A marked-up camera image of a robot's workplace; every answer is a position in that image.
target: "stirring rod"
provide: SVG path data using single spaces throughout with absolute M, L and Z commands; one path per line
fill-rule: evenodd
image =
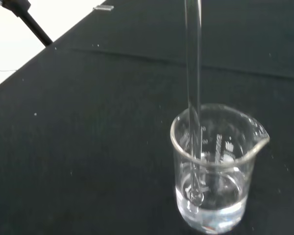
M 201 0 L 185 0 L 186 67 L 189 106 L 190 151 L 201 158 L 202 130 L 200 122 L 200 63 L 201 63 Z M 191 199 L 200 204 L 199 166 L 191 164 Z

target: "cable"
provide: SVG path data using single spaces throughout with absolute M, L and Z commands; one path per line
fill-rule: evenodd
M 0 70 L 0 72 L 15 72 L 15 71 L 17 71 L 17 70 Z

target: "glass beaker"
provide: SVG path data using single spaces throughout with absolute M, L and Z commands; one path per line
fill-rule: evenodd
M 270 139 L 257 120 L 221 104 L 201 106 L 201 126 L 200 159 L 189 152 L 188 109 L 171 126 L 177 207 L 191 227 L 220 234 L 240 222 L 256 154 Z

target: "black tablecloth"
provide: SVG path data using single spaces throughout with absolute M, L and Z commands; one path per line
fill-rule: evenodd
M 0 85 L 0 235 L 196 234 L 169 129 L 187 107 L 182 0 L 109 0 Z M 202 100 L 258 119 L 230 234 L 294 234 L 294 0 L 203 2 Z

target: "liquid surface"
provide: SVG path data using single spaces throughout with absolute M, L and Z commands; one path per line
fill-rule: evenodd
M 220 234 L 238 224 L 245 212 L 247 194 L 243 195 L 241 172 L 204 172 L 199 174 L 201 200 L 191 194 L 191 168 L 185 167 L 176 185 L 178 209 L 193 228 L 207 234 Z

